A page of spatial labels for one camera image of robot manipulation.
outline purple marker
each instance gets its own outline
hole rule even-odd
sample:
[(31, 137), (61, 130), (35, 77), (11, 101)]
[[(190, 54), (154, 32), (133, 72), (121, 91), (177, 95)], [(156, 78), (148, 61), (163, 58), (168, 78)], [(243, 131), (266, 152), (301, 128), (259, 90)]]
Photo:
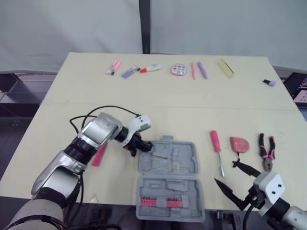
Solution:
[(264, 83), (267, 83), (269, 86), (274, 86), (274, 85), (276, 85), (276, 82), (275, 81), (273, 81), (273, 80), (263, 80), (263, 82)]
[(127, 77), (129, 77), (130, 75), (132, 75), (133, 73), (135, 73), (136, 71), (139, 71), (139, 70), (140, 70), (139, 67), (133, 66), (131, 69), (129, 69), (126, 72), (124, 72), (121, 76), (123, 78), (127, 78)]
[(203, 75), (203, 77), (205, 79), (208, 79), (207, 72), (206, 72), (205, 68), (203, 67), (202, 63), (199, 61), (199, 62), (197, 62), (197, 65), (200, 68), (201, 74)]

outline pliers handle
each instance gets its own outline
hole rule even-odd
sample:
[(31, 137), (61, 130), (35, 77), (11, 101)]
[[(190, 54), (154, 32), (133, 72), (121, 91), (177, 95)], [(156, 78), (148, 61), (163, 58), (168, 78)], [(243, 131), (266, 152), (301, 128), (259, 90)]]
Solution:
[(270, 158), (271, 160), (275, 159), (275, 138), (273, 136), (270, 137), (270, 151), (267, 153), (263, 143), (264, 134), (261, 133), (259, 136), (259, 148), (260, 148), (260, 156), (262, 158)]

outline white curtain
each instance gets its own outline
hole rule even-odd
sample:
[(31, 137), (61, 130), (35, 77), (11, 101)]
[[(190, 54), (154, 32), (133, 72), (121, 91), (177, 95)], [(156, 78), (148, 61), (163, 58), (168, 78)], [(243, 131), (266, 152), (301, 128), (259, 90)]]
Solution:
[(152, 0), (154, 53), (267, 56), (307, 70), (306, 0)]
[(0, 0), (0, 72), (58, 72), (69, 52), (142, 53), (138, 0)]

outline white glue stick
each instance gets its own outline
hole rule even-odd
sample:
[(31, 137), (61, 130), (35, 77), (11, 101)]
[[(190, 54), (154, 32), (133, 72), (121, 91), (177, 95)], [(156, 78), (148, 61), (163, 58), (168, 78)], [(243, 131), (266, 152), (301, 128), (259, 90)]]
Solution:
[(150, 72), (150, 71), (157, 71), (159, 69), (162, 69), (161, 64), (153, 64), (147, 68), (141, 69), (141, 73), (146, 73), (146, 72)]

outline screwdriver shaft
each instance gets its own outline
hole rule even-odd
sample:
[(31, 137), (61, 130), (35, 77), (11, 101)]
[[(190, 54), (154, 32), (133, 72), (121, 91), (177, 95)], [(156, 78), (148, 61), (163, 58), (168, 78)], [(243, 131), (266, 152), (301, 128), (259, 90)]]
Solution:
[(222, 158), (221, 158), (220, 152), (219, 152), (219, 162), (220, 162), (221, 175), (222, 175), (222, 177), (225, 177), (225, 171), (224, 171), (224, 167), (223, 167), (223, 164), (222, 164)]

